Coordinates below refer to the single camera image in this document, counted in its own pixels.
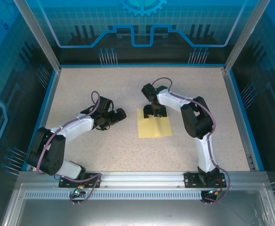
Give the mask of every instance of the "grid pattern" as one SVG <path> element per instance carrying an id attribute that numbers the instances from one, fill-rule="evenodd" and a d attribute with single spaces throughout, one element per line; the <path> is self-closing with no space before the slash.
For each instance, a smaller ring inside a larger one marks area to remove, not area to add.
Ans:
<path id="1" fill-rule="evenodd" d="M 265 70 L 273 69 L 275 71 L 275 26 L 267 13 L 262 15 L 248 45 L 258 39 L 267 53 L 260 63 L 261 67 Z"/>
<path id="2" fill-rule="evenodd" d="M 54 29 L 61 45 L 67 45 L 71 40 L 71 32 L 75 33 L 74 26 L 81 28 L 82 25 L 88 27 L 87 34 L 91 37 L 92 32 L 89 26 L 93 26 L 95 35 L 100 35 L 104 30 L 108 30 L 111 25 L 138 25 L 138 34 L 149 35 L 146 33 L 147 25 L 171 24 L 177 29 L 181 29 L 184 34 L 189 35 L 191 27 L 195 25 L 195 31 L 202 24 L 200 37 L 203 37 L 206 25 L 210 24 L 208 34 L 213 32 L 213 38 L 218 44 L 224 44 L 233 24 L 239 14 L 239 6 L 168 6 L 152 13 L 150 16 L 134 16 L 126 10 L 119 7 L 84 7 L 84 8 L 45 8 L 46 15 Z M 241 15 L 235 32 L 233 33 L 231 43 L 235 43 L 241 33 L 247 19 L 249 18 L 253 7 L 246 7 Z M 46 21 L 39 8 L 33 8 L 37 20 L 43 28 L 51 44 L 55 41 L 50 33 Z M 128 34 L 118 35 L 119 38 L 128 36 Z"/>
<path id="3" fill-rule="evenodd" d="M 18 53 L 27 40 L 35 40 L 21 15 L 17 17 L 0 45 L 0 94 L 12 70 L 22 71 L 25 67 Z"/>

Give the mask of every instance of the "gear icon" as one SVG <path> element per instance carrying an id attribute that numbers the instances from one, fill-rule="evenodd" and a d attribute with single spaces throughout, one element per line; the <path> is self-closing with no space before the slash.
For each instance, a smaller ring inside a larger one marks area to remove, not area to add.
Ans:
<path id="1" fill-rule="evenodd" d="M 167 3 L 167 0 L 120 0 L 123 9 L 127 9 L 128 13 L 133 13 L 134 16 L 151 13 L 156 13 L 157 9 L 162 9 L 162 5 Z"/>
<path id="2" fill-rule="evenodd" d="M 0 0 L 0 19 L 8 23 L 14 17 L 15 6 L 13 0 Z"/>

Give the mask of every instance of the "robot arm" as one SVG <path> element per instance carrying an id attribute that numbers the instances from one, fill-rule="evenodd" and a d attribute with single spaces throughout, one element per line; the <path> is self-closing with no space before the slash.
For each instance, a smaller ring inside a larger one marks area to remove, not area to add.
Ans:
<path id="1" fill-rule="evenodd" d="M 144 118 L 148 118 L 148 115 L 166 117 L 167 112 L 165 106 L 181 112 L 186 131 L 195 140 L 198 152 L 199 179 L 205 185 L 210 181 L 215 182 L 219 174 L 219 169 L 212 163 L 209 153 L 207 137 L 213 128 L 213 122 L 210 116 L 201 107 L 189 101 L 192 98 L 184 97 L 174 92 L 170 94 L 170 91 L 165 86 L 160 86 L 155 89 L 148 83 L 143 87 L 142 93 L 150 102 L 150 105 L 144 107 Z M 202 97 L 197 97 L 193 100 L 208 109 Z M 209 144 L 212 153 L 211 137 L 209 138 Z"/>
<path id="2" fill-rule="evenodd" d="M 91 106 L 82 111 L 76 119 L 71 121 L 71 123 L 63 127 L 54 136 L 48 150 L 45 152 L 41 161 L 40 170 L 50 176 L 58 174 L 71 179 L 85 179 L 85 168 L 64 159 L 65 146 L 82 133 L 93 129 L 102 131 L 108 130 L 111 125 L 114 125 L 126 118 L 126 113 L 123 109 L 119 108 L 115 112 L 111 106 L 113 106 L 112 100 L 105 97 L 100 97 L 99 106 L 94 113 L 86 117 L 86 115 L 90 113 L 91 109 L 94 107 Z M 26 157 L 28 164 L 37 167 L 44 145 L 60 128 L 61 126 L 52 129 L 42 127 L 36 131 Z"/>

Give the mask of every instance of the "aluminum frame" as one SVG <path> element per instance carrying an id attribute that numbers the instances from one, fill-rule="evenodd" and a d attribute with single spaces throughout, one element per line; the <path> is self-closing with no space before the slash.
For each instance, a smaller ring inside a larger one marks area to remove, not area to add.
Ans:
<path id="1" fill-rule="evenodd" d="M 201 191 L 201 188 L 185 188 L 185 172 L 102 172 L 100 188 L 95 191 Z M 275 226 L 275 197 L 266 172 L 229 172 L 230 191 L 259 191 L 268 222 Z M 16 226 L 27 191 L 72 191 L 58 188 L 58 181 L 36 172 L 20 172 L 2 226 Z"/>
<path id="2" fill-rule="evenodd" d="M 52 47 L 50 46 L 47 38 L 45 37 L 40 25 L 38 24 L 33 12 L 31 11 L 28 3 L 26 0 L 14 0 L 18 10 L 20 11 L 21 15 L 23 16 L 24 20 L 28 24 L 30 30 L 32 31 L 35 39 L 39 43 L 42 51 L 44 52 L 45 56 L 49 60 L 50 64 L 52 65 L 53 69 L 56 72 L 60 72 L 61 66 L 60 63 L 55 56 Z"/>
<path id="3" fill-rule="evenodd" d="M 232 52 L 230 53 L 230 55 L 228 56 L 228 59 L 226 60 L 225 71 L 227 73 L 232 69 L 232 66 L 234 65 L 239 54 L 241 53 L 248 38 L 254 31 L 258 21 L 260 20 L 267 5 L 269 4 L 269 1 L 270 0 L 258 0 L 258 3 L 256 4 L 250 18 L 247 20 L 244 29 L 242 30 L 237 42 L 235 43 Z"/>
<path id="4" fill-rule="evenodd" d="M 236 119 L 237 127 L 240 133 L 245 154 L 246 156 L 250 155 L 251 157 L 251 161 L 249 161 L 250 168 L 252 168 L 253 166 L 256 171 L 259 171 L 260 169 L 259 169 L 258 161 L 261 161 L 261 160 L 256 159 L 256 155 L 254 153 L 254 148 L 251 143 L 250 135 L 248 133 L 246 123 L 244 121 L 243 114 L 239 105 L 238 97 L 234 89 L 233 81 L 231 79 L 229 72 L 222 70 L 222 74 L 226 84 L 226 89 L 232 105 L 232 109 L 234 112 L 234 116 Z"/>

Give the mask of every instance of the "blue wall panel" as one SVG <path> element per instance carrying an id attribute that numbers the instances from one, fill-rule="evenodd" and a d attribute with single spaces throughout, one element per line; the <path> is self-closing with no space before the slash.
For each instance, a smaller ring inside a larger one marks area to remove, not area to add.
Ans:
<path id="1" fill-rule="evenodd" d="M 0 220 L 24 163 L 11 151 L 26 153 L 52 71 L 13 1 L 1 0 Z"/>
<path id="2" fill-rule="evenodd" d="M 114 48 L 121 64 L 222 64 L 257 1 L 28 3 L 62 64 L 109 64 L 109 53 L 105 59 L 100 51 L 105 48 Z M 198 54 L 201 60 L 194 61 Z"/>

